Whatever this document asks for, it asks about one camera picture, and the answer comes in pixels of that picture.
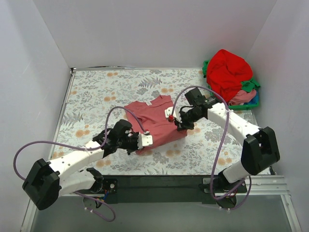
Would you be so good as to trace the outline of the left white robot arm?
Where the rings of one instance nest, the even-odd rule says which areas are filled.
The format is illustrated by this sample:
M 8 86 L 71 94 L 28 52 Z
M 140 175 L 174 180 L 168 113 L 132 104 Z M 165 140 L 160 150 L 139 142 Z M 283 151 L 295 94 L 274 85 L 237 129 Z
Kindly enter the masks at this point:
M 39 210 L 50 207 L 60 196 L 88 189 L 98 193 L 103 187 L 103 175 L 88 164 L 124 149 L 134 152 L 142 148 L 141 132 L 132 124 L 119 120 L 113 128 L 103 130 L 81 150 L 57 159 L 37 160 L 27 175 L 22 188 Z

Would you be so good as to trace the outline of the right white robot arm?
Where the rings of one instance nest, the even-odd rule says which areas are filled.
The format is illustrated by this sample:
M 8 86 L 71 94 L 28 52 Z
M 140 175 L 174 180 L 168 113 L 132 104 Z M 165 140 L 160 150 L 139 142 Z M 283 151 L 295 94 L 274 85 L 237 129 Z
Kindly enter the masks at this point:
M 186 112 L 180 110 L 174 123 L 179 131 L 192 130 L 195 122 L 206 118 L 224 129 L 223 136 L 229 133 L 242 145 L 239 161 L 223 169 L 217 177 L 211 174 L 210 190 L 229 192 L 246 177 L 257 175 L 280 160 L 276 135 L 272 128 L 261 128 L 232 112 L 218 94 L 206 98 L 201 88 L 190 86 L 182 91 L 191 108 Z

